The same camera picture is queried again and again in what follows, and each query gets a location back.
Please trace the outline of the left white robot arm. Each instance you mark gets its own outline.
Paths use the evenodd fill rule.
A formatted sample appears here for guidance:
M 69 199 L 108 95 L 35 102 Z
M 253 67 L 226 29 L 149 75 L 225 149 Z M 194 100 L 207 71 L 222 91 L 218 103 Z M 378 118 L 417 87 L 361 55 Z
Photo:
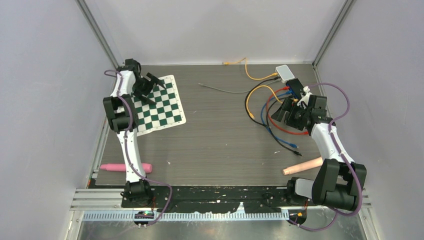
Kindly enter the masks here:
M 150 182 L 146 178 L 137 141 L 139 118 L 133 97 L 142 103 L 153 105 L 148 95 L 155 87 L 165 89 L 164 83 L 151 73 L 141 74 L 141 64 L 128 58 L 115 70 L 106 70 L 105 75 L 115 77 L 115 87 L 102 102 L 110 129 L 116 133 L 121 145 L 125 164 L 125 185 L 121 192 L 123 206 L 137 204 L 148 207 L 154 201 Z

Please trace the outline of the green white chessboard mat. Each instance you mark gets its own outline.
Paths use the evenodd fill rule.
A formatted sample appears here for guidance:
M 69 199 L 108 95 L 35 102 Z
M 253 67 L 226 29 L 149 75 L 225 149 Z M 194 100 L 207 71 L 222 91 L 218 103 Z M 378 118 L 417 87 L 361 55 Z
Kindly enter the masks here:
M 143 103 L 133 97 L 138 117 L 137 136 L 176 127 L 187 122 L 175 76 L 171 74 L 159 79 L 164 83 L 165 88 L 157 86 L 147 96 L 155 104 Z

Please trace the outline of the black network switch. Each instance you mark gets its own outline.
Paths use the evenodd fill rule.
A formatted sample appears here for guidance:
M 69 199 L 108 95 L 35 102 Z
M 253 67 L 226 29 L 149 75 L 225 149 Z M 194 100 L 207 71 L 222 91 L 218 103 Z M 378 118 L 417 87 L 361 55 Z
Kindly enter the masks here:
M 303 97 L 302 94 L 304 93 L 304 86 L 298 78 L 288 80 L 285 85 L 292 92 L 295 99 L 300 100 Z

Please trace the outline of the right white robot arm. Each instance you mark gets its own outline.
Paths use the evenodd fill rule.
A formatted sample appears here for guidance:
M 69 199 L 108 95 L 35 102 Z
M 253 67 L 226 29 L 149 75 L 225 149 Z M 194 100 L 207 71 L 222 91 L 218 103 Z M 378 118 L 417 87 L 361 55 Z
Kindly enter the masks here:
M 362 206 L 367 169 L 347 154 L 338 135 L 335 120 L 327 115 L 327 97 L 311 93 L 308 86 L 290 86 L 291 100 L 280 111 L 285 123 L 307 130 L 323 159 L 314 180 L 293 177 L 287 182 L 285 198 L 291 205 L 310 199 L 343 216 L 353 216 Z

